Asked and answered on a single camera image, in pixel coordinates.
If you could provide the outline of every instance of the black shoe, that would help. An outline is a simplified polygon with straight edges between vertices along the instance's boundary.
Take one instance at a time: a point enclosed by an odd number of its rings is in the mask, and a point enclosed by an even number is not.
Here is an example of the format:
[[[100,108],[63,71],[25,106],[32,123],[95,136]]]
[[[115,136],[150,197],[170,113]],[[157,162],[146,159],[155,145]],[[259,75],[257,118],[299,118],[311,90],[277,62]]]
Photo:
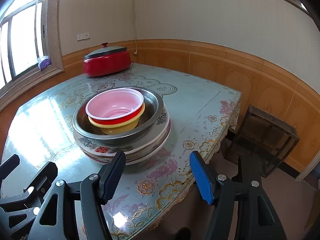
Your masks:
[[[191,231],[189,228],[180,228],[179,231],[175,234],[174,240],[190,240]]]

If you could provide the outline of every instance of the silver bolt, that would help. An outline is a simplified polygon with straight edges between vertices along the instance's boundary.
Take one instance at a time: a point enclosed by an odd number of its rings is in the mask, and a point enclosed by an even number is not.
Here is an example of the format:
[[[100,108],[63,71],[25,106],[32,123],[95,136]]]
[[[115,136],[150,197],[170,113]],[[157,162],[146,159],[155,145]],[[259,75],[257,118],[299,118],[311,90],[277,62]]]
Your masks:
[[[219,174],[218,175],[218,180],[225,181],[226,179],[227,179],[226,175],[224,175],[224,174]]]
[[[39,207],[35,207],[35,208],[33,209],[33,213],[34,213],[35,215],[38,215],[38,214],[39,214],[39,211],[40,211],[40,208],[39,208]]]
[[[96,180],[98,178],[98,174],[91,174],[89,176],[89,180]]]
[[[62,179],[59,179],[57,182],[56,182],[56,185],[58,187],[62,186],[64,184],[64,181]]]
[[[33,186],[29,187],[29,188],[28,188],[28,193],[31,194],[34,189],[35,189],[35,187],[33,187]]]
[[[259,187],[259,182],[257,182],[256,180],[251,181],[251,185],[253,187]]]

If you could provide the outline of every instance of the floral tablecloth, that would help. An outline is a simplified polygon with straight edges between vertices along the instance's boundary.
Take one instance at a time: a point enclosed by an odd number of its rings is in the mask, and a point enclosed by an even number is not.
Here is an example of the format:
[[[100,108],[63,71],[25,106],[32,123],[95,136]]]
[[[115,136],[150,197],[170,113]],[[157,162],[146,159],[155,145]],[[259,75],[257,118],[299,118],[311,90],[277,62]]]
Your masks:
[[[114,239],[130,239],[155,227],[187,195],[194,181],[189,166],[191,151],[199,151],[209,162],[228,128],[235,128],[240,92],[196,76],[141,64],[115,75],[80,75],[65,81],[19,108],[2,161],[17,153],[20,165],[4,180],[1,197],[21,194],[47,161],[56,163],[57,180],[81,181],[97,173],[101,164],[89,159],[74,141],[72,116],[94,93],[120,86],[157,92],[170,113],[172,131],[157,154],[126,166],[113,199],[102,208]],[[76,211],[80,238],[86,239],[80,203],[76,203]]]

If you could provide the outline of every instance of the stainless steel bowl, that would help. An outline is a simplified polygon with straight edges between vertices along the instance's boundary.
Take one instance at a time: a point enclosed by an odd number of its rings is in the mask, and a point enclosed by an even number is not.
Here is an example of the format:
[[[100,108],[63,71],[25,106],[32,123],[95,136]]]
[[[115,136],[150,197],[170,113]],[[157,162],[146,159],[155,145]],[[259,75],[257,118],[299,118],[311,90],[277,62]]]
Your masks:
[[[139,119],[139,123],[136,128],[115,135],[106,135],[98,127],[92,125],[89,122],[88,115],[85,112],[85,106],[88,101],[95,95],[86,100],[73,115],[73,127],[82,136],[89,139],[99,140],[106,145],[121,146],[132,143],[140,137],[142,137],[147,131],[150,125],[152,125],[161,115],[163,110],[163,100],[154,91],[148,88],[142,87],[127,87],[138,90],[144,97],[144,103],[146,108]]]

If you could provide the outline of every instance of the wainscoting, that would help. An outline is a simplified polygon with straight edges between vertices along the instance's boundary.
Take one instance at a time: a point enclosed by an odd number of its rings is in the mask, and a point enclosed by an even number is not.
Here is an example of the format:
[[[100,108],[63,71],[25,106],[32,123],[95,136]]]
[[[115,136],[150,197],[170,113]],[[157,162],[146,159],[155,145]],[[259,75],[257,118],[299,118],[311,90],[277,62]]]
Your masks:
[[[214,44],[184,40],[139,40],[110,46],[126,46],[133,62],[164,67],[207,78],[241,91],[238,125],[249,104],[257,106],[294,126],[300,142],[286,163],[302,172],[320,149],[320,95],[305,82],[262,58]],[[101,48],[91,47],[62,57],[65,72],[39,84],[0,113],[0,149],[10,123],[22,104],[50,87],[83,73],[83,56]]]

